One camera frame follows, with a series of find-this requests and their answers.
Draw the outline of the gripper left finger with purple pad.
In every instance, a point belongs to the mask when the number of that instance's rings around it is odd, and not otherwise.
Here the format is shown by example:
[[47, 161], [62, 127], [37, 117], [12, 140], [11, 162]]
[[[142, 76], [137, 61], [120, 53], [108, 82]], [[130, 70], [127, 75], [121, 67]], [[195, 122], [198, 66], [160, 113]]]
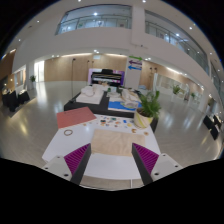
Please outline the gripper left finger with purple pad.
[[88, 143], [65, 156], [54, 157], [43, 167], [43, 170], [79, 185], [90, 155], [91, 144]]

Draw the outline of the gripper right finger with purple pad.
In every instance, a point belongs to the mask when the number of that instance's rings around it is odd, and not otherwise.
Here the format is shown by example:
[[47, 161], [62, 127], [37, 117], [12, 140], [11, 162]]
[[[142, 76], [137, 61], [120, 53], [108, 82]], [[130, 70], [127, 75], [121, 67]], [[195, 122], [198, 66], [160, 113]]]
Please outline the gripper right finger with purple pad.
[[136, 143], [132, 144], [132, 155], [144, 185], [182, 169], [168, 154], [157, 154]]

